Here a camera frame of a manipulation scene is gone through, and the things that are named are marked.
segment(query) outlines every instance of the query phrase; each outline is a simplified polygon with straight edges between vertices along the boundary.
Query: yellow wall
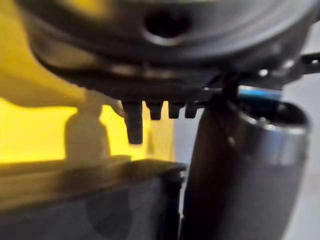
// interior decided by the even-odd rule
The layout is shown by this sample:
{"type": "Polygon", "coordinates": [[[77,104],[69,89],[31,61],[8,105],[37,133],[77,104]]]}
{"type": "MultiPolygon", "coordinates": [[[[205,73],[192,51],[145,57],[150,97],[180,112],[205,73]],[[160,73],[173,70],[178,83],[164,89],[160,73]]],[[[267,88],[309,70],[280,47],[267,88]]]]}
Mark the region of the yellow wall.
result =
{"type": "Polygon", "coordinates": [[[144,106],[143,144],[129,145],[124,119],[113,111],[121,111],[117,102],[35,61],[11,0],[0,1],[0,30],[0,163],[72,159],[86,165],[118,155],[174,161],[167,105],[161,121],[150,121],[144,106]]]}

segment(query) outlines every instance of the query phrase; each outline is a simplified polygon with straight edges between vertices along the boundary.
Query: metal teeth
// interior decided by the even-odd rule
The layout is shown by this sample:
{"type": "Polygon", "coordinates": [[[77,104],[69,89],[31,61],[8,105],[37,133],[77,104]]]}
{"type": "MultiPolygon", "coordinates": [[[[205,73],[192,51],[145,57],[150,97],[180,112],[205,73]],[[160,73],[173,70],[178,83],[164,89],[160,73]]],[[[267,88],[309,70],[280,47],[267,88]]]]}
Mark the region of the metal teeth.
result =
{"type": "Polygon", "coordinates": [[[204,108],[204,104],[198,102],[189,102],[185,108],[184,117],[186,119],[194,119],[197,115],[198,109],[204,108]]]}
{"type": "Polygon", "coordinates": [[[180,109],[185,106],[184,102],[169,102],[169,118],[178,119],[180,109]]]}
{"type": "Polygon", "coordinates": [[[161,119],[161,110],[163,102],[146,102],[146,106],[150,110],[151,120],[160,120],[161,119]]]}
{"type": "Polygon", "coordinates": [[[130,144],[143,143],[142,102],[122,102],[124,121],[130,144]]]}

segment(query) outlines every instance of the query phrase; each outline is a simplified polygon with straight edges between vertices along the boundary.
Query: silver metal tube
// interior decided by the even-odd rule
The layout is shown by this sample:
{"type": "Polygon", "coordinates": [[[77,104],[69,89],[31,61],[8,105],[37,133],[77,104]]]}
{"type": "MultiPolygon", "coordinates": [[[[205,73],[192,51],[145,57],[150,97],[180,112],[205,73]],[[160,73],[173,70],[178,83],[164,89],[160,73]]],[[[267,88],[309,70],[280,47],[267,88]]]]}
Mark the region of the silver metal tube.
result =
{"type": "Polygon", "coordinates": [[[303,111],[276,100],[244,99],[206,109],[193,150],[181,239],[282,239],[303,176],[309,129],[303,111]]]}

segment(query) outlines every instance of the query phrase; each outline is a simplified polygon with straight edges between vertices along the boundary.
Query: gray surface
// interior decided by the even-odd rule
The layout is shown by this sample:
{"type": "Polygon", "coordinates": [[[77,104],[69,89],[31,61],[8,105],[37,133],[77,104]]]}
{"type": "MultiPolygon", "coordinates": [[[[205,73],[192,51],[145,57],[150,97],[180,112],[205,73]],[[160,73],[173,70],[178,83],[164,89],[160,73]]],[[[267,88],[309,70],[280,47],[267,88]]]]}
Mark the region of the gray surface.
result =
{"type": "MultiPolygon", "coordinates": [[[[320,24],[315,24],[305,52],[320,51],[320,24]]],[[[320,74],[305,76],[288,86],[283,99],[300,106],[312,122],[309,161],[305,170],[302,188],[292,213],[292,218],[284,240],[319,240],[320,236],[320,74]]],[[[193,145],[201,112],[196,119],[179,118],[175,127],[177,160],[188,163],[191,160],[193,145]]]]}

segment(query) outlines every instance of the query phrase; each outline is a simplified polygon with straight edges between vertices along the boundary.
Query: hole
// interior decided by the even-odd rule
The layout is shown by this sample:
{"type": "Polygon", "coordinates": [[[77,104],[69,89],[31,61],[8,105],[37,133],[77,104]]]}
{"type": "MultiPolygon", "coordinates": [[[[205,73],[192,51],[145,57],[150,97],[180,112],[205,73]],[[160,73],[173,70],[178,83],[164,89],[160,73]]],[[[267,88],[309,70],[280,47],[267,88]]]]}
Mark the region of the hole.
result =
{"type": "Polygon", "coordinates": [[[191,21],[186,14],[176,11],[160,11],[148,15],[145,19],[146,30],[163,39],[177,38],[186,33],[191,21]]]}

